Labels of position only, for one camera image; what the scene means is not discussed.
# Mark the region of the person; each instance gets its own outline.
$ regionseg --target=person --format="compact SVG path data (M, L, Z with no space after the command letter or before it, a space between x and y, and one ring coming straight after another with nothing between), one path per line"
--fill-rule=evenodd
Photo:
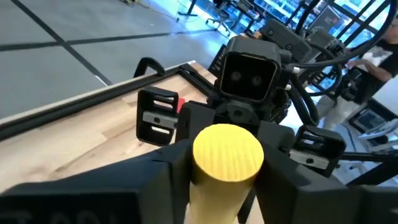
M348 68L356 67L362 73L356 86L358 88L356 96L352 101L345 99L343 96L339 96L336 101L325 95L322 96L317 103L317 109L320 118L325 118L323 120L323 129L334 130L351 113L366 103L383 84L397 75L398 16L382 39L371 50L361 55L359 59L349 61L347 66Z

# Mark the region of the gray floor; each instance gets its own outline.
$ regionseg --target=gray floor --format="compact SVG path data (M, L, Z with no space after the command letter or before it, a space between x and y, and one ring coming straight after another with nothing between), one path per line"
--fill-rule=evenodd
M150 0L151 9L119 0L21 0L63 40L210 30L201 17L176 21L177 0ZM55 41L10 0L0 2L0 47ZM132 78L142 57L164 67L196 60L208 67L228 39L218 32L165 35L74 45L113 83ZM0 118L104 87L63 47L0 51Z

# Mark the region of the red object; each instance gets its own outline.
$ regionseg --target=red object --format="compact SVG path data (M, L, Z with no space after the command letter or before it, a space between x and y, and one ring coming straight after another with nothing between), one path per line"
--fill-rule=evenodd
M177 113L180 112L180 109L182 107L182 105L185 103L185 99L184 98L179 98L178 99L178 106L177 106Z

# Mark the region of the yellow cylinder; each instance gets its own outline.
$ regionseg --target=yellow cylinder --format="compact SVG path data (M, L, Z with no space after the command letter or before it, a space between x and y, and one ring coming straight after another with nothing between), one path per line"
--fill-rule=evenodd
M193 160L192 224L232 224L264 161L260 142L239 126L214 124L194 140Z

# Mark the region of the wooden table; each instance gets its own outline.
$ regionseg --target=wooden table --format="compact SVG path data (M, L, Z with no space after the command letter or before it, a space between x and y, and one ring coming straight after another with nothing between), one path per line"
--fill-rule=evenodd
M215 77L201 65L195 61L189 63L207 80L212 83L215 81ZM4 118L0 120L0 124L122 84ZM176 91L187 101L206 100L203 94L178 75L154 86ZM140 142L136 138L137 92L130 92L1 141L0 192L22 182L57 180L157 149L156 146ZM263 223L257 202L248 223Z

